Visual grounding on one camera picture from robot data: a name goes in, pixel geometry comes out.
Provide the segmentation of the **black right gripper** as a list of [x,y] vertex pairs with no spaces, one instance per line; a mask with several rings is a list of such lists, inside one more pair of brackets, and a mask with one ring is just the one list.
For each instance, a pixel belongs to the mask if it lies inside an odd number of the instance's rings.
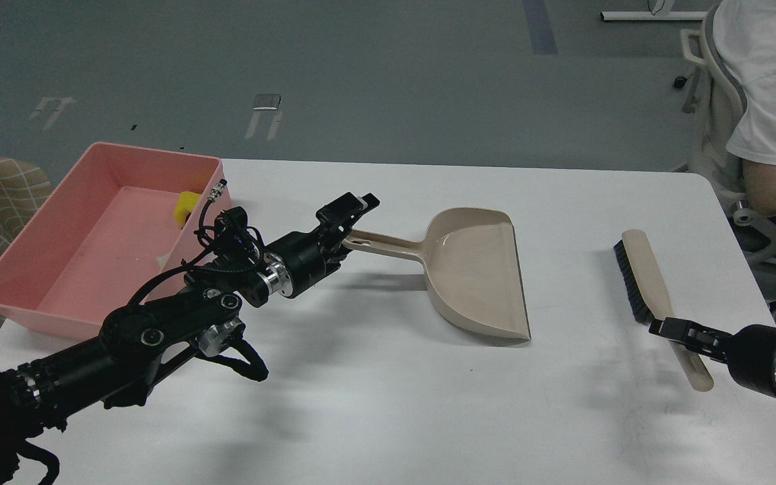
[[776,327],[749,325],[730,333],[700,323],[666,317],[653,319],[649,333],[712,361],[726,364],[730,377],[745,389],[776,398]]

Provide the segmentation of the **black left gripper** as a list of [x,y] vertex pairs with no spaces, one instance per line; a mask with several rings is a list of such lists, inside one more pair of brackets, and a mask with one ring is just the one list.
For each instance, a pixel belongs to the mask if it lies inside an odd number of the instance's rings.
[[282,264],[289,280],[281,294],[296,298],[335,273],[351,252],[343,245],[347,235],[357,221],[379,206],[380,199],[372,193],[360,197],[345,193],[315,212],[319,227],[327,233],[291,232],[270,243],[267,254]]

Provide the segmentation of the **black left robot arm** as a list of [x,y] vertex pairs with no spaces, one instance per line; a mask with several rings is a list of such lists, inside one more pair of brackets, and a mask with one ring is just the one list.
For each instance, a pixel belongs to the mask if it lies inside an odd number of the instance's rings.
[[0,484],[13,478],[21,458],[43,464],[41,483],[52,484],[59,458],[31,439],[65,430],[71,415],[96,403],[142,406],[160,381],[194,358],[264,381],[269,371],[245,340],[241,307],[260,307],[272,294],[295,298],[335,273],[349,254],[344,240],[379,206],[373,194],[346,193],[315,212],[314,230],[267,245],[241,207],[206,224],[226,183],[212,189],[199,213],[197,257],[148,280],[108,314],[96,337],[0,371]]

